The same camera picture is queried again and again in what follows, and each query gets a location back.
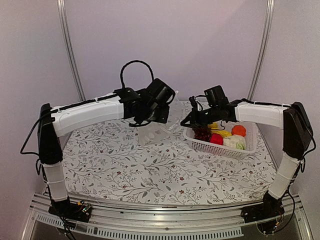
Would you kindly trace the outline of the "clear zip top bag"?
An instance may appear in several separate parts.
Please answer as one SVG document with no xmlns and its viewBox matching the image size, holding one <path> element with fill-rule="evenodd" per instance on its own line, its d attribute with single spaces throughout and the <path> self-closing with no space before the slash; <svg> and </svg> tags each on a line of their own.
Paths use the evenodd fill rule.
<svg viewBox="0 0 320 240">
<path fill-rule="evenodd" d="M 168 137 L 177 134 L 181 130 L 180 122 L 184 116 L 184 105 L 178 99 L 179 91 L 175 91 L 173 102 L 169 106 L 167 123 L 152 122 L 147 126 L 138 127 L 138 144 L 160 144 Z"/>
</svg>

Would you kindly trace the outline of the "yellow corn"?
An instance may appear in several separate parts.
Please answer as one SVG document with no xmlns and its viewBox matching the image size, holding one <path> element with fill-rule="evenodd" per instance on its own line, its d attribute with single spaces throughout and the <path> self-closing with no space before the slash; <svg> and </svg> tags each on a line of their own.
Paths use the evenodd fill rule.
<svg viewBox="0 0 320 240">
<path fill-rule="evenodd" d="M 231 136 L 232 136 L 232 133 L 229 132 L 229 131 L 227 131 L 227 130 L 212 128 L 210 131 L 211 131 L 212 134 L 219 134 L 219 135 L 221 135 L 223 138 L 231 137 Z"/>
<path fill-rule="evenodd" d="M 213 122 L 211 124 L 208 124 L 207 126 L 210 129 L 219 129 L 220 128 L 217 122 Z"/>
</svg>

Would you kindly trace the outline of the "red bell pepper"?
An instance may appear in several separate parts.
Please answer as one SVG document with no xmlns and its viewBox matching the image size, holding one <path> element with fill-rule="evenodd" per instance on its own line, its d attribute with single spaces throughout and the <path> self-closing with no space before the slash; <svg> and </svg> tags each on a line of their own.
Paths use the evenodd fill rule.
<svg viewBox="0 0 320 240">
<path fill-rule="evenodd" d="M 212 144 L 216 144 L 216 145 L 223 145 L 224 144 L 224 138 L 219 135 L 219 134 L 216 134 L 216 133 L 213 133 L 210 137 L 210 140 L 209 140 L 210 143 Z"/>
</svg>

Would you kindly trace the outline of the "orange pumpkin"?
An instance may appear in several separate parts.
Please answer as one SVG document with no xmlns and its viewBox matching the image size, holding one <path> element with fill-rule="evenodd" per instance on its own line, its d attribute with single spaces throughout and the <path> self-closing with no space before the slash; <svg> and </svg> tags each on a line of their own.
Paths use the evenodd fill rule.
<svg viewBox="0 0 320 240">
<path fill-rule="evenodd" d="M 231 129 L 231 134 L 245 137 L 247 135 L 247 130 L 243 125 L 235 125 Z"/>
</svg>

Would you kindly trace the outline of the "white green cauliflower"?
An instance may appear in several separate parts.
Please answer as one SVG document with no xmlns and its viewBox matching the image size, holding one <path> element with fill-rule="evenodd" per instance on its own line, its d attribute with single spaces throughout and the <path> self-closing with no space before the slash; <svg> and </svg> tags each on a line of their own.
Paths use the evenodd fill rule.
<svg viewBox="0 0 320 240">
<path fill-rule="evenodd" d="M 223 145 L 238 150 L 246 149 L 246 139 L 241 135 L 232 135 L 223 138 Z"/>
</svg>

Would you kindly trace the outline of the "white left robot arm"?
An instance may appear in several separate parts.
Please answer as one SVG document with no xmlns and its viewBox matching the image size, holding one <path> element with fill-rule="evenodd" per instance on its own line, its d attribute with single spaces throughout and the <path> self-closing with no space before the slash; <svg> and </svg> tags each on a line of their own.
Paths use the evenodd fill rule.
<svg viewBox="0 0 320 240">
<path fill-rule="evenodd" d="M 172 88 L 156 78 L 140 90 L 122 87 L 105 96 L 70 105 L 51 107 L 47 103 L 41 107 L 38 154 L 54 207 L 63 217 L 70 217 L 75 210 L 68 201 L 59 138 L 105 121 L 133 119 L 138 126 L 143 122 L 165 124 L 175 95 Z"/>
</svg>

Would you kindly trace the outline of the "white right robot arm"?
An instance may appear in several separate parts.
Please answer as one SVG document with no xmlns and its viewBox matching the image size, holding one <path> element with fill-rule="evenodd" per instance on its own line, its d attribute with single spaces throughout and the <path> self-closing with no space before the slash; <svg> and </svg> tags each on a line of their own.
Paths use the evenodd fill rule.
<svg viewBox="0 0 320 240">
<path fill-rule="evenodd" d="M 314 144 L 313 129 L 302 103 L 277 104 L 248 99 L 229 101 L 220 85 L 204 91 L 209 107 L 198 109 L 194 96 L 189 98 L 191 112 L 182 120 L 187 128 L 206 127 L 217 121 L 248 122 L 273 126 L 283 131 L 283 156 L 266 195 L 281 199 L 298 172 L 303 172 L 309 145 Z"/>
</svg>

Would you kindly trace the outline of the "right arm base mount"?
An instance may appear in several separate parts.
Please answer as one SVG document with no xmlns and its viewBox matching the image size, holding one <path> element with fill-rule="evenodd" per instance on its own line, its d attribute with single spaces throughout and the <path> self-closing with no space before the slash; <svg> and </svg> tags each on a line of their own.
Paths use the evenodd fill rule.
<svg viewBox="0 0 320 240">
<path fill-rule="evenodd" d="M 285 213 L 281 199 L 264 197 L 262 203 L 246 206 L 241 209 L 240 216 L 245 223 L 274 218 Z"/>
</svg>

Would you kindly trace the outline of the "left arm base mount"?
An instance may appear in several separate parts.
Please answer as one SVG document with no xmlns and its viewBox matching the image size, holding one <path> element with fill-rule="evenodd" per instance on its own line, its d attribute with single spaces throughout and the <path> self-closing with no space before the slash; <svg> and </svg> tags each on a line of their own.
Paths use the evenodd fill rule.
<svg viewBox="0 0 320 240">
<path fill-rule="evenodd" d="M 58 217 L 88 223 L 92 214 L 92 205 L 85 203 L 83 200 L 72 203 L 69 198 L 62 201 L 52 200 L 48 213 Z"/>
</svg>

